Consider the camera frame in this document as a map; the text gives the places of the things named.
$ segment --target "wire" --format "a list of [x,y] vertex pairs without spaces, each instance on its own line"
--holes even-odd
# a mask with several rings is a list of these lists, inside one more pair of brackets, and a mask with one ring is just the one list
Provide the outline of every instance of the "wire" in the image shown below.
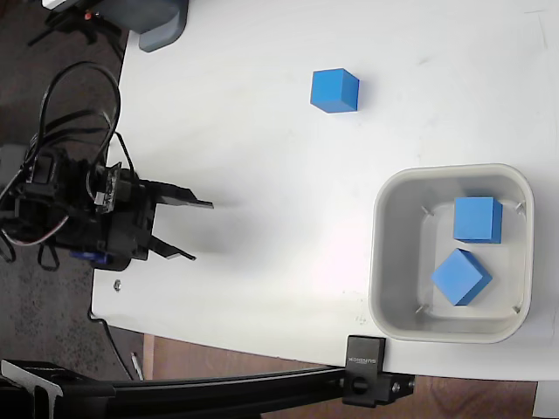
[[128,150],[126,148],[126,145],[124,144],[124,139],[122,138],[121,133],[115,133],[115,134],[118,137],[119,143],[121,144],[121,147],[122,147],[122,151],[124,152],[124,155],[126,156],[126,160],[128,162],[128,166],[130,168],[131,179],[134,180],[134,179],[136,179],[136,172],[134,170],[134,164],[132,164],[132,159],[130,158],[130,155],[128,154]]
[[124,360],[122,359],[121,353],[119,352],[118,347],[116,347],[116,344],[114,343],[113,335],[111,334],[111,329],[108,328],[107,321],[105,319],[100,318],[100,317],[94,317],[93,316],[92,303],[93,302],[89,303],[89,309],[87,310],[87,319],[89,319],[89,321],[91,321],[92,323],[101,323],[103,325],[103,329],[105,330],[105,335],[108,338],[108,342],[111,344],[111,348],[113,349],[113,352],[116,355],[116,359],[118,360],[119,364],[121,364],[121,367],[124,370],[124,372],[126,373],[126,375],[128,376],[128,378],[130,380],[133,380],[134,377],[132,376],[132,374],[130,374],[130,370],[128,369],[128,367],[124,363]]
[[38,238],[37,240],[33,240],[32,242],[23,242],[21,240],[17,240],[16,238],[12,238],[10,237],[10,235],[6,232],[6,230],[2,229],[2,233],[6,236],[6,238],[8,239],[8,241],[10,243],[12,243],[15,246],[21,246],[21,247],[26,247],[26,246],[34,246],[35,244],[41,244],[43,242],[45,242],[46,240],[48,240],[50,237],[54,236],[56,233],[59,232],[59,230],[64,227],[64,224],[66,224],[66,221],[68,221],[70,217],[69,216],[64,216],[64,218],[62,218],[62,220],[56,224],[56,226],[50,230],[48,233],[46,233],[44,236],[42,236],[41,238]]
[[[114,75],[104,66],[92,63],[91,61],[80,61],[79,63],[70,65],[67,68],[65,68],[64,70],[62,70],[61,72],[59,72],[56,76],[54,76],[54,79],[52,79],[51,83],[46,88],[45,94],[43,95],[43,99],[41,101],[41,107],[40,107],[40,110],[39,110],[37,141],[36,141],[34,149],[32,150],[31,155],[28,157],[28,159],[24,163],[25,168],[30,167],[30,165],[37,158],[40,149],[43,147],[43,142],[44,142],[45,133],[46,133],[46,127],[45,127],[46,110],[47,110],[49,102],[51,100],[51,96],[52,96],[52,92],[54,91],[54,88],[57,86],[57,84],[60,82],[60,80],[64,79],[65,77],[68,76],[68,74],[71,74],[72,72],[76,71],[76,69],[78,69],[80,67],[90,68],[92,70],[100,72],[108,80],[111,87],[113,88],[114,101],[115,101],[114,117],[113,117],[113,120],[112,120],[112,123],[111,123],[111,127],[107,132],[107,136],[106,136],[105,140],[103,141],[103,143],[101,144],[101,149],[103,149],[103,145],[105,143],[108,143],[110,141],[110,139],[113,137],[114,130],[116,129],[116,126],[118,124],[118,120],[121,116],[121,93],[119,91],[118,82],[114,78]],[[95,165],[97,163],[97,161],[99,161],[100,154],[101,154],[101,152],[99,152],[97,154],[97,156],[95,157],[95,160],[93,161],[93,165]]]

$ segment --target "gray object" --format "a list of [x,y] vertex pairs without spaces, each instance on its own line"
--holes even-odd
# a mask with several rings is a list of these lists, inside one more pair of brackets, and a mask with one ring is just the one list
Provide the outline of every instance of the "gray object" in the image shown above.
[[[66,0],[55,11],[71,6],[79,7],[79,0]],[[122,28],[140,34],[140,49],[152,52],[175,42],[183,33],[189,0],[103,0],[91,9]]]

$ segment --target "floor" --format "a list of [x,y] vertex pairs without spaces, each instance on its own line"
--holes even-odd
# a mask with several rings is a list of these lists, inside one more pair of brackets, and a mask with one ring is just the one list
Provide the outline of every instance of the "floor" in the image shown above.
[[[0,0],[0,144],[31,138],[41,96],[56,71],[80,60],[94,60],[115,74],[120,72],[119,60],[104,39],[86,46],[79,33],[55,33],[28,48],[26,42],[44,27],[46,15],[40,2]],[[109,94],[89,75],[76,74],[60,88],[52,102],[52,114],[106,103]],[[77,157],[87,156],[82,148],[72,152]],[[125,379],[101,327],[86,319],[92,270],[61,254],[61,269],[45,272],[37,267],[36,252],[33,248],[18,250],[15,264],[0,263],[0,359],[52,361],[97,379]],[[114,337],[128,364],[131,351],[141,354],[143,335],[114,329]],[[152,340],[150,350],[148,368],[156,379],[250,374],[304,365],[160,338]],[[529,382],[419,377],[414,396],[388,407],[368,410],[334,401],[266,417],[528,418],[534,394],[535,383]]]
[[[37,129],[38,106],[56,72],[81,60],[94,60],[119,74],[121,64],[103,38],[86,46],[79,33],[52,34],[28,48],[44,28],[47,10],[40,2],[0,0],[0,144],[28,142]],[[110,90],[91,74],[75,74],[52,102],[52,116],[82,106],[106,103]],[[75,148],[82,158],[88,149]],[[0,359],[51,361],[98,379],[125,380],[102,326],[88,322],[93,271],[60,252],[58,272],[37,265],[37,248],[17,249],[17,261],[0,261]],[[128,361],[141,353],[143,336],[115,330],[114,339]]]
[[[144,357],[144,370],[156,380],[257,374],[314,367],[302,362],[242,354],[176,340],[153,339],[149,336],[146,336]],[[344,406],[341,401],[335,400],[266,414],[264,418],[526,419],[532,417],[534,395],[534,382],[418,377],[414,395],[389,406],[371,410]]]

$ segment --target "dark carpet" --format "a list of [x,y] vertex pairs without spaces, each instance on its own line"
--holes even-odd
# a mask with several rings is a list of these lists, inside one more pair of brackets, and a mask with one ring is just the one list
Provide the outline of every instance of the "dark carpet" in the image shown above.
[[[120,73],[121,63],[103,37],[87,45],[80,33],[54,33],[27,47],[27,41],[45,28],[47,14],[40,2],[0,0],[0,143],[30,140],[37,130],[43,92],[67,65],[90,60],[106,65],[116,76]],[[76,73],[57,89],[49,119],[111,100],[101,77]],[[70,151],[78,158],[92,153],[84,146]],[[92,269],[60,251],[60,269],[46,272],[37,265],[37,251],[18,248],[16,263],[0,261],[0,359],[50,361],[96,379],[126,380],[102,326],[87,320]],[[129,355],[141,355],[142,335],[112,330],[134,372]]]

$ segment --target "wooden floor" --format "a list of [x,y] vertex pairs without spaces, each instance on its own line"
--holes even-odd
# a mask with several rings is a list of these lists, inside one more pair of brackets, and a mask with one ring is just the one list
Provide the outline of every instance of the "wooden floor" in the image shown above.
[[[147,336],[144,373],[155,380],[220,377],[314,367]],[[534,382],[418,377],[415,394],[390,406],[363,409],[340,401],[264,415],[267,419],[522,418],[532,417]]]

